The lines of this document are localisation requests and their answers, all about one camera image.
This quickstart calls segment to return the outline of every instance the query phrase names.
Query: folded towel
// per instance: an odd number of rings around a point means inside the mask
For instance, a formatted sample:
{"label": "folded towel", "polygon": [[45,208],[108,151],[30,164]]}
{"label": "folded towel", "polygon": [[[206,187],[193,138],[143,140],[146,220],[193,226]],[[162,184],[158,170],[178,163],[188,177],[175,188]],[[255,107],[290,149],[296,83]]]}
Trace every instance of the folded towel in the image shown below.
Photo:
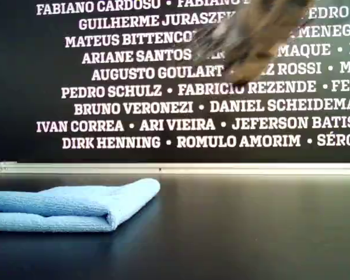
{"label": "folded towel", "polygon": [[0,230],[111,232],[160,190],[154,179],[121,187],[87,185],[40,192],[0,191]]}

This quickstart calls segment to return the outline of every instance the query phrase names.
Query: blurry object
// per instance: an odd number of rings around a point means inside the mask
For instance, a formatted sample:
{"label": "blurry object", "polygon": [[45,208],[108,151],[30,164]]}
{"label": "blurry object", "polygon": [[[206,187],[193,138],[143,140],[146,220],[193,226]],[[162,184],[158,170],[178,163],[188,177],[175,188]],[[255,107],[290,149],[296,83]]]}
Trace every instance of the blurry object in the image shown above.
{"label": "blurry object", "polygon": [[256,80],[278,55],[292,32],[302,28],[306,11],[314,0],[252,0],[218,24],[199,29],[189,48],[199,65],[224,52],[224,77],[235,86]]}

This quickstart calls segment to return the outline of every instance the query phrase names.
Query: black wall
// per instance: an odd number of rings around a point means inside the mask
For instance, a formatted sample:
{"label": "black wall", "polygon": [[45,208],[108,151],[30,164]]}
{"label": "black wall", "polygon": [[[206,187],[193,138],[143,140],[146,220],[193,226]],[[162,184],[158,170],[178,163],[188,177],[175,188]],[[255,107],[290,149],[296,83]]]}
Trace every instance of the black wall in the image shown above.
{"label": "black wall", "polygon": [[[27,1],[0,1],[0,161],[16,160],[19,162],[350,162],[350,67],[342,72],[344,66],[350,61],[350,0],[341,4],[330,1],[317,1],[317,7],[325,7],[326,11],[335,10],[337,13],[348,13],[347,17],[326,18],[315,20],[307,27],[303,36],[290,42],[291,45],[301,44],[307,47],[323,46],[326,55],[314,55],[315,52],[304,55],[279,57],[274,64],[275,75],[263,76],[260,82],[275,81],[302,81],[313,83],[313,90],[293,93],[250,93],[246,89],[240,94],[230,95],[198,95],[180,96],[178,84],[181,83],[220,83],[219,77],[211,78],[174,78],[159,79],[160,67],[173,67],[175,62],[138,62],[134,55],[132,62],[107,63],[107,64],[82,64],[83,56],[92,52],[108,52],[131,50],[137,51],[160,50],[172,47],[173,44],[118,44],[109,47],[69,47],[66,48],[66,36],[87,36],[115,34],[122,38],[123,33],[149,33],[149,32],[173,32],[193,30],[202,25],[178,25],[156,26],[139,28],[116,28],[100,30],[81,30],[78,22],[81,19],[110,18],[135,15],[159,15],[160,20],[166,14],[171,13],[198,13],[200,12],[225,12],[232,11],[233,5],[204,6],[195,8],[178,8],[178,0],[173,0],[171,5],[161,1],[159,9],[142,9],[114,12],[93,12],[67,15],[43,15],[37,16],[37,4],[42,2]],[[321,16],[321,12],[315,9],[313,16]],[[332,34],[327,37],[324,30]],[[279,67],[297,67],[299,64],[317,64],[316,73],[306,70],[295,75],[279,75]],[[219,65],[221,60],[210,60],[209,65]],[[156,77],[153,79],[127,79],[127,80],[92,80],[95,69],[152,67]],[[345,80],[344,88],[341,85],[334,86],[336,80]],[[161,96],[152,97],[110,97],[109,86],[118,85],[160,85]],[[71,99],[62,98],[62,87],[87,87],[102,86],[106,89],[106,95],[102,98]],[[269,110],[270,105],[278,102],[288,102],[296,99],[297,103],[308,104],[310,99],[316,99],[317,104],[323,103],[327,110]],[[264,111],[249,111],[235,113],[210,112],[210,101],[223,102],[226,100],[260,100],[265,107]],[[192,112],[179,114],[128,114],[124,111],[123,103],[132,102],[193,102]],[[344,108],[331,108],[335,103],[346,102]],[[83,103],[119,103],[120,114],[110,115],[75,115],[74,104]],[[282,124],[285,118],[292,117],[292,121],[308,117],[304,128],[284,129],[231,129],[236,118],[281,118]],[[314,118],[322,123],[322,128],[317,128]],[[336,125],[331,117],[345,117],[345,123]],[[166,120],[185,118],[210,118],[215,130],[209,131],[171,131],[166,125]],[[143,120],[164,120],[163,131],[140,131]],[[71,132],[72,121],[82,120],[120,120],[124,131],[116,132]],[[67,121],[67,131],[64,132],[37,132],[38,121]],[[236,146],[227,148],[178,148],[178,136],[220,135],[227,139],[234,139]],[[266,146],[259,147],[258,142],[250,147],[241,145],[242,139],[251,139],[251,135],[261,135],[267,142]],[[292,137],[292,146],[270,146],[273,138],[287,139]],[[100,149],[97,148],[98,137],[159,137],[159,148],[127,148],[127,149]],[[63,138],[94,138],[93,149],[63,149]]]}

